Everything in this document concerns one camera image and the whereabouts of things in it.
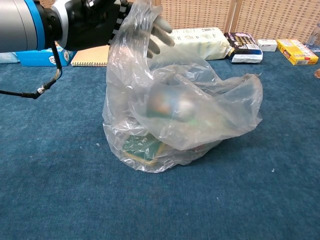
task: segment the blue carpet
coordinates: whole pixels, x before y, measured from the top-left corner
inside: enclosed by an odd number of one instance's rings
[[[65,67],[38,100],[0,95],[0,239],[319,239],[320,64],[210,63],[222,79],[262,73],[263,121],[160,174],[111,153],[103,67]],[[54,72],[0,65],[0,89],[33,91]]]

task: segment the gray cylinder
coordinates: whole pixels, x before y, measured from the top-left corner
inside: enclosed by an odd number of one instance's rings
[[[24,0],[1,0],[0,53],[37,49],[37,33]]]

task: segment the blue ring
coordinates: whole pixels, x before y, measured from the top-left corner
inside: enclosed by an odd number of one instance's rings
[[[36,38],[37,38],[37,50],[43,50],[45,49],[45,30],[44,25],[41,20],[40,13],[37,9],[36,4],[33,0],[24,0],[26,5],[29,8],[29,11],[31,13],[31,17],[33,20],[33,24],[35,26],[36,31]]]

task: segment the spiral notebook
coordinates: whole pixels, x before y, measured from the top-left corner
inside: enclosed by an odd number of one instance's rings
[[[71,61],[73,67],[105,67],[108,63],[109,45],[78,51]]]

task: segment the black cable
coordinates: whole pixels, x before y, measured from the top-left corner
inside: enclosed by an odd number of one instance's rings
[[[0,90],[0,94],[10,95],[10,96],[17,96],[17,97],[28,98],[28,99],[37,99],[46,90],[49,90],[52,87],[52,85],[55,84],[59,78],[61,78],[62,73],[63,73],[62,66],[61,66],[61,61],[60,61],[60,57],[59,57],[59,53],[58,53],[55,41],[51,42],[51,49],[52,49],[53,57],[54,57],[55,63],[56,63],[56,72],[55,72],[55,76],[49,82],[44,83],[34,93],[32,93],[32,92],[13,92],[13,91]]]

